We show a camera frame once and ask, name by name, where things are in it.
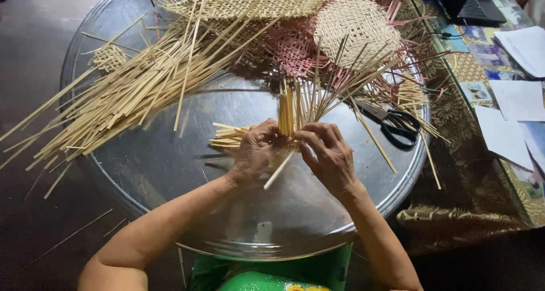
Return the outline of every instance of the woman's right hand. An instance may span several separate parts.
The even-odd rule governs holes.
[[[344,141],[337,125],[310,123],[294,136],[310,146],[299,144],[303,160],[312,173],[341,203],[347,202],[358,190],[365,190],[354,172],[352,148]]]

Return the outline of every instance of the white paper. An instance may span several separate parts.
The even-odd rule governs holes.
[[[496,31],[494,36],[517,63],[534,77],[545,77],[545,30],[539,26]]]
[[[504,119],[545,121],[540,82],[489,81]]]
[[[519,126],[532,157],[545,170],[545,123],[519,122]]]
[[[500,110],[482,106],[475,106],[475,113],[488,150],[523,168],[534,170],[517,121],[506,121]]]

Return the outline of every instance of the forearm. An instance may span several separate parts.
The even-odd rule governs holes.
[[[121,229],[95,258],[103,265],[143,270],[234,189],[223,176],[175,198]]]
[[[421,290],[418,275],[405,249],[380,212],[364,185],[342,201],[350,214],[367,252],[376,280],[391,289]]]

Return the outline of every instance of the weaving in progress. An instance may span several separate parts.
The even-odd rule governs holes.
[[[220,71],[257,66],[269,73],[270,92],[280,93],[277,118],[286,136],[319,121],[339,104],[357,100],[408,113],[420,123],[421,138],[424,134],[439,137],[420,113],[428,105],[426,93],[438,90],[426,89],[426,78],[416,79],[414,72],[419,73],[418,66],[426,66],[426,62],[448,52],[420,54],[422,19],[398,18],[403,1],[152,0],[177,18],[159,40],[131,58],[115,44],[120,33],[88,52],[94,56],[88,71],[0,137],[2,141],[25,128],[69,92],[75,94],[58,107],[60,113],[41,131],[6,149],[4,152],[11,152],[11,156],[0,168],[57,128],[61,131],[27,167],[61,171],[50,193],[79,155],[90,154],[172,104],[177,105],[172,124],[176,131],[185,96],[198,91]],[[141,19],[133,20],[125,31]],[[83,86],[81,82],[96,70],[101,77]],[[361,112],[357,111],[355,117],[397,173]],[[218,129],[216,137],[210,137],[210,147],[219,149],[237,149],[249,128],[214,125]],[[276,175],[296,151],[296,143],[283,153]]]

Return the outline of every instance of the patterned tablecloth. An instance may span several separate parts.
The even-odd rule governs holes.
[[[453,40],[430,34],[422,50],[453,51],[421,66],[431,95],[433,125],[450,143],[432,139],[430,150],[442,190],[425,167],[411,195],[411,205],[397,215],[412,231],[413,254],[454,248],[511,231],[545,225],[543,178],[523,171],[487,150],[473,107],[496,107],[489,79],[523,79],[508,54],[492,40],[497,30],[533,24],[514,0],[494,0],[508,19],[500,28],[446,26],[434,0],[406,0],[398,20],[432,16],[430,32],[461,35]],[[545,132],[544,123],[536,123]]]

